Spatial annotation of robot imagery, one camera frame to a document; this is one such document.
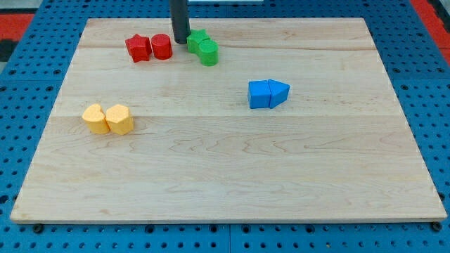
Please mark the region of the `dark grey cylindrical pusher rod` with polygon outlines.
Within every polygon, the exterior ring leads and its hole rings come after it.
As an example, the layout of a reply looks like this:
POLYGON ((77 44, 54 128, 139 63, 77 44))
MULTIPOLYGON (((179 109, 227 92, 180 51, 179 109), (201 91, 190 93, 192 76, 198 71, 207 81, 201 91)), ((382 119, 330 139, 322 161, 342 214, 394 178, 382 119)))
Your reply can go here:
POLYGON ((188 14, 188 1, 169 0, 169 11, 175 42, 178 44, 187 44, 187 37, 191 33, 188 14))

